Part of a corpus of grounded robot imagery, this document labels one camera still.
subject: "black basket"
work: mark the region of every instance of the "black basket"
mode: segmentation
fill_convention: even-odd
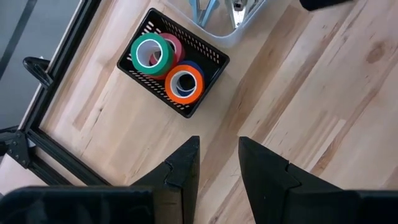
[[[184,60],[194,61],[201,67],[205,74],[205,91],[198,101],[190,105],[181,105],[172,101],[166,94],[163,80],[151,79],[134,68],[131,62],[131,44],[139,36],[148,32],[154,32],[156,34],[167,32],[175,35],[181,41],[185,49]],[[186,28],[178,25],[158,10],[152,8],[148,11],[145,19],[141,22],[136,33],[130,40],[129,45],[124,50],[122,57],[118,61],[118,68],[182,116],[190,118],[228,63],[229,57],[226,54],[205,42],[195,34],[192,34]]]

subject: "wood grain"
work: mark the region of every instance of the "wood grain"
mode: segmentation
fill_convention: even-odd
[[[190,119],[116,61],[151,7],[206,37],[163,0],[103,2],[41,128],[112,184],[132,184],[199,135],[196,223],[254,223],[239,136],[344,189],[398,188],[398,2],[309,13],[271,1],[222,49],[231,62]]]

